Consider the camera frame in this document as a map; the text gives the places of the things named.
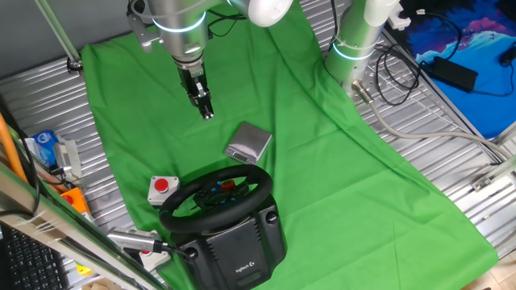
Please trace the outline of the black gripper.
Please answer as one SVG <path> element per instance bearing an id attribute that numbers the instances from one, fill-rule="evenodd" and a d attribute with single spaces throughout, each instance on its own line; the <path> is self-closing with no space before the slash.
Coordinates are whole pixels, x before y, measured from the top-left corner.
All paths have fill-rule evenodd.
<path id="1" fill-rule="evenodd" d="M 208 89 L 207 78 L 205 74 L 205 65 L 194 67 L 193 72 L 187 68 L 178 68 L 181 85 L 186 90 L 191 104 L 198 108 L 198 99 L 200 99 L 200 112 L 205 120 L 214 117 L 214 111 L 211 104 L 210 90 Z M 197 84 L 200 84 L 202 91 L 206 94 L 200 97 Z"/>

